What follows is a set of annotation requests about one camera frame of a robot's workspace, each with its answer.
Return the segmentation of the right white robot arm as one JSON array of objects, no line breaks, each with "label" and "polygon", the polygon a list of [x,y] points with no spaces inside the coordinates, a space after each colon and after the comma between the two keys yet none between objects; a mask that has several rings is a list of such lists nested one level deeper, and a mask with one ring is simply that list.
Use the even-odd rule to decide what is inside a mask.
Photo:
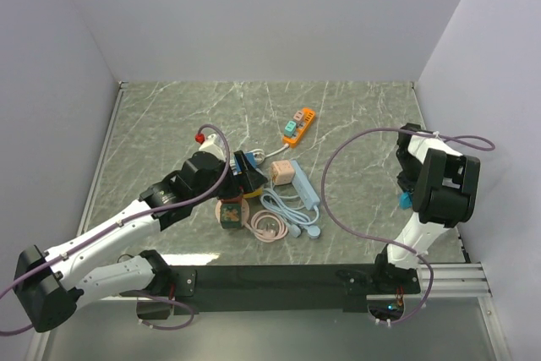
[{"label": "right white robot arm", "polygon": [[396,144],[402,168],[397,180],[410,195],[413,213],[396,242],[376,257],[371,282],[383,293],[412,283],[419,256],[426,255],[439,236],[469,221],[481,170],[477,157],[453,150],[415,123],[402,126]]}]

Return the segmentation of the red-brown cube socket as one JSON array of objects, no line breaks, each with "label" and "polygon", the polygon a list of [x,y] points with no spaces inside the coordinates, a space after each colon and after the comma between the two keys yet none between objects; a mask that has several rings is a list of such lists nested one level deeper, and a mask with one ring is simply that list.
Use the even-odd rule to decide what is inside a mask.
[{"label": "red-brown cube socket", "polygon": [[223,205],[228,205],[228,204],[240,204],[241,205],[242,200],[243,200],[243,195],[240,194],[240,195],[238,195],[236,197],[220,199],[220,202]]}]

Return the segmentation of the peach cube socket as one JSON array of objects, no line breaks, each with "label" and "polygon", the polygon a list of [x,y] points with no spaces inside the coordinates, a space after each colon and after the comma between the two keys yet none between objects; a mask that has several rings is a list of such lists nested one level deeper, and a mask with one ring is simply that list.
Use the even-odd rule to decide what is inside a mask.
[{"label": "peach cube socket", "polygon": [[273,161],[270,165],[270,175],[274,185],[286,185],[292,182],[295,169],[289,160]]}]

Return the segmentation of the yellow cube socket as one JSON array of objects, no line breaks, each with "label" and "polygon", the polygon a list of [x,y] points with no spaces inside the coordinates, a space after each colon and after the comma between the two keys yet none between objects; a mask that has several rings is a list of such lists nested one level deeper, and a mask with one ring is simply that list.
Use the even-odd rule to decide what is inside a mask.
[{"label": "yellow cube socket", "polygon": [[256,197],[259,197],[262,195],[264,191],[264,187],[259,187],[257,188],[255,191],[253,192],[250,192],[250,193],[246,193],[243,195],[243,197],[247,200],[247,199],[252,199],[252,198],[256,198]]}]

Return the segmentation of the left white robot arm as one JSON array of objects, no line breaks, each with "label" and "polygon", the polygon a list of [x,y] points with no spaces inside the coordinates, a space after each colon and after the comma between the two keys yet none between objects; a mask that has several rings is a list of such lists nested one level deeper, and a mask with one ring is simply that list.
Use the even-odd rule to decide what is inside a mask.
[{"label": "left white robot arm", "polygon": [[172,271],[158,253],[144,252],[126,265],[103,265],[102,261],[189,217],[195,206],[209,199],[236,201],[267,182],[242,151],[234,157],[238,165],[232,170],[226,160],[198,151],[181,169],[152,184],[101,225],[46,250],[35,245],[23,250],[13,291],[31,328],[50,331],[78,309],[117,293],[163,293]]}]

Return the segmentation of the bright blue plug adapter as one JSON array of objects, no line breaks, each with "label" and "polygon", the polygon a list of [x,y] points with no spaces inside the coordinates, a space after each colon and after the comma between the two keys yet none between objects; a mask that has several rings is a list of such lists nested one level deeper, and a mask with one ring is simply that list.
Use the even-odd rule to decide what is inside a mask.
[{"label": "bright blue plug adapter", "polygon": [[413,207],[412,194],[410,192],[402,192],[398,198],[399,207],[402,210],[408,210]]}]

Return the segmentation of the light blue power strip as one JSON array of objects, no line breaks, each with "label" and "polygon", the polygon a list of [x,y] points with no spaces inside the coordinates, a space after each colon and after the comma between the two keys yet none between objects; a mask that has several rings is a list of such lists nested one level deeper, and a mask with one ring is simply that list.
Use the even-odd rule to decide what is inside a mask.
[{"label": "light blue power strip", "polygon": [[305,209],[308,211],[314,211],[320,204],[320,197],[315,192],[314,187],[310,183],[306,173],[299,166],[298,162],[296,160],[290,160],[290,162],[294,170],[292,186],[297,191]]}]

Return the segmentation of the blue cube socket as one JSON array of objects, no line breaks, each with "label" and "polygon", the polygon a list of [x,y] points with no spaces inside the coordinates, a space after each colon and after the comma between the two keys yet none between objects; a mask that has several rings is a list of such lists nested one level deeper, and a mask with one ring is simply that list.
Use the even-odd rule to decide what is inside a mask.
[{"label": "blue cube socket", "polygon": [[254,168],[257,168],[257,167],[258,167],[259,164],[257,163],[257,161],[256,161],[256,159],[255,159],[254,153],[252,153],[252,152],[247,152],[247,153],[245,153],[245,156],[246,156],[248,162],[250,163],[250,165],[251,165],[252,167],[254,167]]}]

